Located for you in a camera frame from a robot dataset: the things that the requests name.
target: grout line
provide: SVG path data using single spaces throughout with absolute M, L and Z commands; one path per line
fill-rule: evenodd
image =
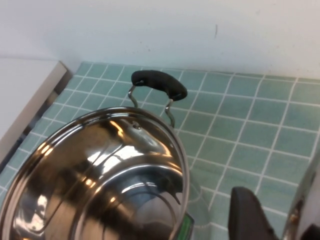
M 271 213 L 274 213 L 274 214 L 278 214 L 280 216 L 283 216 L 283 217 L 288 217 L 288 214 L 285 213 L 285 212 L 282 212 L 282 211 L 278 211 L 276 209 L 273 209 L 273 208 L 270 208 L 270 207 L 267 207 L 267 206 L 262 206 L 262 208 L 268 212 L 271 212 Z
M 99 78 L 97 78 L 97 77 L 95 78 L 95 79 L 97 79 L 96 83 L 95 83 L 94 86 L 91 88 L 90 92 L 86 92 L 87 96 L 85 97 L 85 99 L 84 99 L 83 102 L 81 103 L 80 107 L 77 107 L 77 110 L 76 110 L 75 114 L 74 114 L 74 115 L 72 116 L 72 118 L 71 118 L 72 120 L 77 116 L 80 108 L 85 104 L 85 102 L 86 102 L 87 99 L 89 98 L 90 94 L 92 93 L 92 91 L 94 90 L 94 88 L 97 86 L 97 84 L 98 84 L 99 81 L 101 80 L 102 76 L 103 76 L 103 75 L 105 74 L 105 72 L 107 71 L 108 66 L 109 66 L 108 64 L 105 66 L 105 69 L 104 69 L 102 75 L 101 75 Z
M 316 135 L 314 144 L 313 144 L 313 148 L 312 148 L 312 151 L 311 151 L 309 163 L 314 159 L 315 155 L 317 154 L 316 151 L 317 151 L 317 147 L 318 147 L 319 141 L 320 141 L 320 126 L 319 126 L 319 129 L 318 129 L 318 133 Z
M 203 134 L 196 133 L 196 132 L 193 132 L 193 131 L 180 130 L 180 132 L 204 137 Z M 216 136 L 207 136 L 207 138 L 216 139 L 216 140 L 220 140 L 220 141 L 227 142 L 227 143 L 232 143 L 232 144 L 236 143 L 235 141 L 227 140 L 227 139 L 216 137 Z M 271 150 L 270 148 L 267 148 L 267 147 L 252 145 L 252 144 L 249 144 L 249 143 L 238 142 L 237 144 L 241 145 L 241 146 L 252 147 L 252 148 L 261 149 L 261 150 L 265 150 L 265 151 L 270 151 Z M 288 155 L 288 156 L 292 156 L 292 157 L 297 157 L 297 158 L 301 158 L 301 159 L 305 159 L 305 160 L 309 160 L 310 159 L 308 156 L 298 155 L 298 154 L 285 152 L 285 151 L 280 151 L 280 150 L 273 150 L 272 152 L 273 153 L 283 154 L 283 155 Z
M 276 143 L 277 143 L 277 140 L 278 140 L 278 136 L 279 136 L 280 131 L 281 131 L 281 127 L 282 127 L 282 125 L 284 124 L 284 121 L 285 121 L 285 118 L 286 118 L 286 115 L 287 115 L 287 111 L 288 111 L 288 108 L 289 108 L 289 102 L 290 102 L 291 97 L 292 97 L 292 95 L 293 95 L 293 93 L 294 93 L 294 89 L 295 89 L 295 86 L 296 86 L 297 82 L 298 82 L 298 78 L 295 79 L 295 81 L 294 81 L 294 83 L 293 83 L 293 85 L 292 85 L 292 87 L 291 87 L 290 94 L 289 94 L 289 101 L 288 101 L 288 103 L 287 103 L 286 106 L 285 106 L 285 109 L 284 109 L 284 112 L 283 112 L 283 115 L 282 115 L 281 122 L 280 122 L 280 124 L 279 124 L 279 126 L 278 126 L 277 132 L 276 132 L 275 137 L 274 137 L 274 140 L 273 140 L 273 142 L 272 142 L 271 151 L 269 152 L 269 155 L 268 155 L 268 157 L 266 158 L 266 161 L 265 161 L 265 163 L 264 163 L 263 170 L 262 170 L 262 173 L 261 173 L 261 177 L 260 177 L 259 182 L 258 182 L 258 185 L 257 185 L 257 187 L 256 187 L 256 189 L 255 189 L 255 191 L 254 191 L 255 194 L 257 194 L 258 191 L 259 191 L 259 189 L 260 189 L 260 186 L 261 186 L 261 183 L 262 183 L 262 180 L 263 180 L 263 176 L 264 176 L 265 173 L 266 173 L 266 170 L 267 170 L 267 167 L 268 167 L 268 163 L 269 163 L 269 161 L 270 161 L 270 158 L 271 158 L 271 155 L 272 155 L 272 153 L 273 153 L 273 150 L 275 149 L 275 146 L 276 146 Z
M 234 78 L 234 76 L 235 76 L 235 75 L 232 75 L 232 76 L 229 78 L 228 84 L 226 85 L 226 88 L 225 88 L 225 90 L 224 90 L 224 95 L 223 95 L 223 97 L 222 97 L 222 99 L 221 99 L 221 101 L 220 101 L 220 103 L 219 103 L 219 106 L 218 106 L 218 108 L 217 108 L 217 110 L 216 110 L 216 113 L 219 113 L 219 111 L 220 111 L 220 108 L 221 108 L 221 106 L 222 106 L 222 103 L 223 103 L 224 100 L 225 100 L 225 97 L 226 97 L 226 94 L 227 94 L 227 92 L 228 92 L 230 83 L 231 83 L 232 79 Z M 207 139 L 207 137 L 208 137 L 208 135 L 209 135 L 209 133 L 210 133 L 210 130 L 211 130 L 211 128 L 212 128 L 212 126 L 213 126 L 213 124 L 214 124 L 214 122 L 215 122 L 215 120 L 216 120 L 216 117 L 217 117 L 217 115 L 215 114 L 214 117 L 213 117 L 213 119 L 212 119 L 212 121 L 211 121 L 211 123 L 210 123 L 210 125 L 209 125 L 208 130 L 206 131 L 206 133 L 205 133 L 205 135 L 204 135 L 204 138 L 203 138 L 203 140 L 202 140 L 202 142 L 201 142 L 201 144 L 200 144 L 200 146 L 199 146 L 199 149 L 198 149 L 198 151 L 197 151 L 196 154 L 195 154 L 195 158 L 194 158 L 194 160 L 193 160 L 193 163 L 192 163 L 192 166 L 191 166 L 191 167 L 194 166 L 194 164 L 195 164 L 195 162 L 196 162 L 196 160 L 197 160 L 197 158 L 198 158 L 198 156 L 199 156 L 199 154 L 200 154 L 200 151 L 201 151 L 203 145 L 205 144 L 205 141 L 206 141 L 206 139 Z
M 205 82 L 205 79 L 206 79 L 207 75 L 208 75 L 208 73 L 206 72 L 206 73 L 204 74 L 202 80 L 201 80 L 200 86 L 199 86 L 199 88 L 198 88 L 197 93 L 196 93 L 195 96 L 194 96 L 193 102 L 192 102 L 192 104 L 190 105 L 190 108 L 189 108 L 189 110 L 187 111 L 187 113 L 186 113 L 186 115 L 185 115 L 185 117 L 184 117 L 184 119 L 183 119 L 180 127 L 177 129 L 177 132 L 176 132 L 176 135 L 177 135 L 177 136 L 179 135 L 179 133 L 180 133 L 180 131 L 182 130 L 182 127 L 184 126 L 184 124 L 185 124 L 185 122 L 186 122 L 189 114 L 190 114 L 191 111 L 192 111 L 191 109 L 193 108 L 193 106 L 194 106 L 194 104 L 195 104 L 195 102 L 196 102 L 196 100 L 197 100 L 197 98 L 198 98 L 198 95 L 199 95 L 199 93 L 200 93 L 200 89 L 202 88 L 202 86 L 203 86 L 203 84 L 204 84 L 204 82 Z M 188 166 L 188 167 L 189 167 L 189 170 L 192 169 L 192 167 L 193 167 L 194 164 L 195 164 L 195 161 L 196 161 L 196 158 L 193 159 L 191 166 Z
M 228 198 L 230 199 L 231 198 L 231 195 L 227 194 L 227 193 L 224 193 L 224 192 L 220 192 L 220 191 L 216 191 L 216 190 L 212 190 L 211 188 L 208 188 L 208 187 L 204 187 L 204 186 L 201 186 L 201 188 L 205 191 L 208 191 L 208 192 L 211 192 L 211 193 L 216 193 L 216 195 L 219 195 L 219 196 L 223 196 L 225 198 Z M 277 215 L 280 215 L 280 216 L 283 216 L 283 217 L 287 217 L 288 214 L 283 212 L 283 211 L 279 211 L 279 210 L 276 210 L 276 209 L 273 209 L 273 208 L 270 208 L 270 207 L 267 207 L 267 206 L 262 206 L 262 208 L 266 211 L 269 211 L 269 212 L 272 212 L 274 214 L 277 214 Z
M 205 163 L 208 163 L 208 164 L 213 164 L 213 165 L 216 165 L 216 166 L 219 166 L 219 167 L 225 167 L 226 166 L 226 165 L 224 165 L 222 163 L 209 161 L 209 160 L 206 160 L 206 159 L 203 159 L 203 158 L 199 158 L 199 157 L 197 157 L 196 160 L 199 160 L 201 162 L 205 162 Z M 250 175 L 253 175 L 253 176 L 257 176 L 257 177 L 261 177 L 262 176 L 260 173 L 244 170 L 244 169 L 241 169 L 241 168 L 238 168 L 238 167 L 234 167 L 234 166 L 227 166 L 227 168 L 231 169 L 231 170 L 238 171 L 238 172 L 242 172 L 242 173 L 245 173 L 245 174 L 250 174 Z M 284 184 L 288 184 L 288 185 L 291 185 L 291 186 L 294 186 L 294 187 L 298 186 L 297 183 L 294 183 L 294 182 L 291 182 L 291 181 L 287 181 L 287 180 L 283 180 L 283 179 L 280 179 L 280 178 L 267 176 L 267 175 L 265 175 L 263 177 L 266 178 L 266 179 L 270 179 L 270 180 L 274 180 L 274 181 L 281 182 L 281 183 L 284 183 Z
M 105 100 L 107 99 L 107 97 L 109 96 L 109 93 L 110 93 L 111 90 L 114 88 L 114 86 L 117 84 L 117 82 L 118 82 L 121 74 L 123 73 L 124 69 L 125 69 L 125 66 L 122 67 L 122 69 L 121 69 L 121 71 L 120 71 L 120 73 L 119 73 L 119 76 L 116 78 L 116 80 L 114 81 L 112 87 L 110 87 L 109 91 L 106 93 L 106 95 L 104 96 L 104 99 L 102 100 L 102 102 L 100 103 L 100 105 L 98 106 L 97 109 L 100 109 L 100 108 L 101 108 L 102 104 L 104 103 L 104 101 L 105 101 Z
M 215 226 L 215 227 L 217 227 L 218 229 L 222 229 L 222 230 L 228 231 L 228 228 L 226 228 L 225 226 L 216 224 L 216 223 L 214 223 L 214 222 L 210 222 L 210 225 Z
M 120 100 L 123 100 L 123 98 L 120 98 L 120 97 L 115 97 L 115 96 L 107 96 L 109 98 L 114 98 L 114 99 L 120 99 Z M 160 105 L 160 104 L 156 104 L 156 103 L 149 103 L 149 102 L 145 102 L 146 104 L 149 104 L 149 105 L 154 105 L 154 106 L 158 106 L 158 107 L 164 107 L 163 105 Z M 90 111 L 92 112 L 93 110 L 91 109 L 87 109 L 87 108 L 84 108 L 84 107 L 78 107 L 78 106 L 72 106 L 72 105 L 68 105 L 68 104 L 64 104 L 64 103 L 59 103 L 59 102 L 55 102 L 54 104 L 56 105 L 62 105 L 62 106 L 66 106 L 66 107 L 70 107 L 70 108 L 74 108 L 74 109 L 79 109 L 79 110 L 85 110 L 85 111 Z M 187 112 L 188 110 L 185 109 L 185 108 L 180 108 L 180 107 L 175 107 L 175 106 L 172 106 L 171 109 L 176 109 L 176 110 L 180 110 L 180 111 L 185 111 Z M 245 121 L 244 118 L 239 118 L 239 117 L 234 117 L 234 116 L 227 116 L 227 115 L 220 115 L 220 114 L 214 114 L 214 113 L 208 113 L 208 112 L 202 112 L 202 111 L 196 111 L 196 110 L 190 110 L 191 113 L 197 113 L 197 114 L 202 114 L 202 115 L 208 115 L 208 116 L 212 116 L 212 117 L 219 117 L 219 118 L 224 118 L 224 119 L 232 119 L 232 120 L 236 120 L 236 121 Z M 263 121 L 256 121 L 256 120 L 247 120 L 248 123 L 254 123 L 254 124 L 262 124 L 262 125 L 266 125 L 266 126 L 272 126 L 272 127 L 278 127 L 279 124 L 275 124 L 275 123 L 269 123 L 269 122 L 263 122 Z M 310 129 L 306 129 L 306 128 L 300 128 L 300 127 L 293 127 L 293 126 L 282 126 L 283 128 L 285 129 L 292 129 L 292 130 L 297 130 L 297 131 L 303 131 L 303 132 L 307 132 L 307 133 L 314 133 L 314 134 L 317 134 L 318 131 L 317 130 L 310 130 Z
M 128 82 L 121 82 L 121 81 L 117 81 L 117 83 L 127 83 L 128 85 L 130 83 Z M 87 91 L 82 91 L 82 90 L 77 90 L 77 89 L 69 89 L 69 88 L 66 88 L 66 90 L 68 91 L 74 91 L 76 93 L 84 93 L 84 94 L 88 94 Z M 212 95 L 219 95 L 219 96 L 223 96 L 224 94 L 223 93 L 218 93 L 218 92 L 210 92 L 210 91 L 198 91 L 198 90 L 188 90 L 188 92 L 192 92 L 192 93 L 197 93 L 197 92 L 200 92 L 200 93 L 204 93 L 204 94 L 212 94 Z M 97 96 L 102 96 L 102 97 L 105 97 L 106 95 L 105 94 L 100 94 L 100 93 L 96 93 L 96 92 L 92 92 L 91 93 L 92 95 L 97 95 Z M 252 96 L 244 96 L 244 95 L 236 95 L 236 94 L 226 94 L 227 97 L 236 97 L 236 98 L 243 98 L 243 99 L 254 99 L 254 97 Z M 110 98 L 114 98 L 114 99 L 121 99 L 123 100 L 124 98 L 123 97 L 118 97 L 118 96 L 109 96 Z M 307 103 L 307 102 L 299 102 L 299 101 L 288 101 L 288 100 L 280 100 L 280 99 L 273 99 L 273 98 L 265 98 L 265 97 L 256 97 L 255 98 L 256 100 L 264 100 L 264 101 L 270 101 L 270 102 L 275 102 L 275 103 L 284 103 L 284 104 L 287 104 L 287 103 L 290 103 L 290 104 L 296 104 L 296 105 L 303 105 L 303 106 L 309 106 L 309 107 L 318 107 L 320 108 L 320 104 L 317 104 L 317 103 Z M 155 105 L 155 106 L 162 106 L 161 104 L 157 104 L 157 103 L 153 103 L 153 102 L 146 102 L 150 105 Z M 174 107 L 172 106 L 172 108 L 176 108 L 176 109 L 181 109 L 181 110 L 185 110 L 187 111 L 187 109 L 185 108 L 180 108 L 180 107 Z M 198 112 L 198 113 L 203 113 L 203 114 L 208 114 L 208 115 L 213 115 L 213 113 L 209 113 L 209 112 L 202 112 L 202 111 L 196 111 L 196 110 L 192 110 L 194 112 Z
M 250 116 L 250 114 L 251 114 L 251 111 L 252 111 L 252 109 L 253 109 L 253 107 L 254 107 L 254 104 L 255 104 L 255 101 L 256 101 L 256 97 L 257 97 L 257 94 L 258 94 L 260 85 L 261 85 L 262 81 L 264 80 L 265 76 L 266 76 L 266 75 L 263 75 L 263 77 L 262 77 L 262 78 L 260 79 L 260 81 L 259 81 L 258 86 L 256 87 L 255 94 L 254 94 L 254 99 L 253 99 L 252 102 L 251 102 L 250 109 L 249 109 L 249 111 L 248 111 L 248 113 L 247 113 L 247 115 L 246 115 L 246 118 L 245 118 L 244 123 L 242 124 L 242 127 L 241 127 L 241 129 L 240 129 L 239 135 L 238 135 L 238 137 L 237 137 L 237 139 L 236 139 L 236 142 L 235 142 L 235 144 L 234 144 L 234 146 L 233 146 L 233 149 L 232 149 L 232 151 L 231 151 L 231 154 L 230 154 L 230 156 L 229 156 L 229 158 L 228 158 L 228 160 L 227 160 L 227 162 L 226 162 L 226 164 L 225 164 L 225 167 L 224 167 L 224 169 L 223 169 L 222 175 L 221 175 L 221 177 L 220 177 L 220 179 L 219 179 L 219 181 L 218 181 L 218 183 L 217 183 L 217 185 L 216 185 L 216 187 L 215 187 L 216 190 L 219 189 L 219 187 L 220 187 L 220 185 L 221 185 L 221 183 L 222 183 L 222 180 L 223 180 L 224 177 L 225 177 L 227 168 L 228 168 L 229 163 L 230 163 L 230 161 L 231 161 L 231 159 L 232 159 L 232 156 L 233 156 L 233 154 L 234 154 L 234 152 L 235 152 L 235 150 L 236 150 L 236 147 L 237 147 L 237 145 L 238 145 L 238 143 L 239 143 L 239 140 L 240 140 L 240 138 L 241 138 L 241 135 L 242 135 L 242 133 L 243 133 L 243 131 L 244 131 L 244 129 L 245 129 L 245 125 L 246 125 L 246 123 L 247 123 L 247 120 L 249 119 L 249 116 Z M 209 204 L 209 206 L 208 206 L 208 209 L 211 208 L 211 206 L 212 206 L 212 204 L 213 204 L 213 202 L 214 202 L 214 200 L 215 200 L 215 197 L 216 197 L 216 194 L 213 194 L 212 199 L 211 199 L 211 202 L 210 202 L 210 204 Z
M 165 70 L 174 70 L 174 71 L 197 71 L 197 70 L 192 70 L 192 69 L 171 69 L 171 68 L 164 68 Z M 208 74 L 217 74 L 217 75 L 222 75 L 222 76 L 228 76 L 228 77 L 231 77 L 232 75 L 235 75 L 235 77 L 237 78 L 243 78 L 243 79 L 256 79 L 256 80 L 259 80 L 260 77 L 257 77 L 257 76 L 245 76 L 245 75 L 240 75 L 240 72 L 230 72 L 230 73 L 223 73 L 223 72 L 220 72 L 220 71 L 203 71 L 203 72 L 206 72 Z M 81 75 L 77 75 L 75 74 L 74 75 L 75 77 L 83 77 Z M 96 77 L 93 77 L 93 76 L 88 76 L 87 78 L 92 78 L 92 79 L 96 79 Z M 111 79 L 107 79 L 107 78 L 103 78 L 103 80 L 108 80 L 108 81 L 113 81 Z M 266 77 L 264 78 L 264 80 L 267 80 L 267 81 L 273 81 L 273 82 L 284 82 L 284 83 L 294 83 L 295 81 L 294 80 L 285 80 L 285 79 L 272 79 L 272 78 L 268 78 L 268 76 L 266 75 Z M 299 81 L 298 82 L 299 84 L 309 84 L 309 85 L 320 85 L 320 80 L 319 82 L 309 82 L 309 81 Z

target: black handle grip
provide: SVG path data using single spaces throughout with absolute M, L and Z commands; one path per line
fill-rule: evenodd
M 173 76 L 156 70 L 135 71 L 131 76 L 134 86 L 146 86 L 165 92 L 173 101 L 184 99 L 187 89 Z
M 230 240 L 278 240 L 255 194 L 234 187 L 229 209 Z

